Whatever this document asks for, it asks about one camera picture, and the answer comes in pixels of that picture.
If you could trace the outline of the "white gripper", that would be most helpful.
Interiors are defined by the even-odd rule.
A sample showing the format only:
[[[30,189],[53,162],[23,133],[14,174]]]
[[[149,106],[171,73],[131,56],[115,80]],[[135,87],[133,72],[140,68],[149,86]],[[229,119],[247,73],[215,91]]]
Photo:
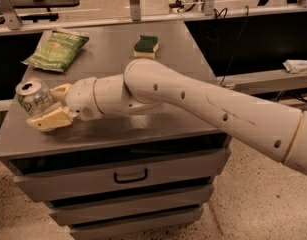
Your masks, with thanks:
[[[50,89],[55,102],[64,102],[72,112],[82,121],[91,121],[103,117],[103,113],[96,104],[94,87],[97,79],[90,77],[78,80],[72,86],[69,83]],[[51,131],[66,127],[73,122],[72,113],[66,107],[58,107],[55,110],[31,117],[26,123],[39,131]]]

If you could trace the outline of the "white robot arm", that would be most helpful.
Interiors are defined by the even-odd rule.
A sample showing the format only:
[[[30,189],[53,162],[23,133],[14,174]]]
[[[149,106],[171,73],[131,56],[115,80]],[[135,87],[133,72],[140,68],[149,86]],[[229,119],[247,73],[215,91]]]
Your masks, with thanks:
[[[195,80],[154,60],[136,59],[120,75],[81,79],[50,94],[55,103],[27,120],[40,131],[168,103],[307,175],[307,111]]]

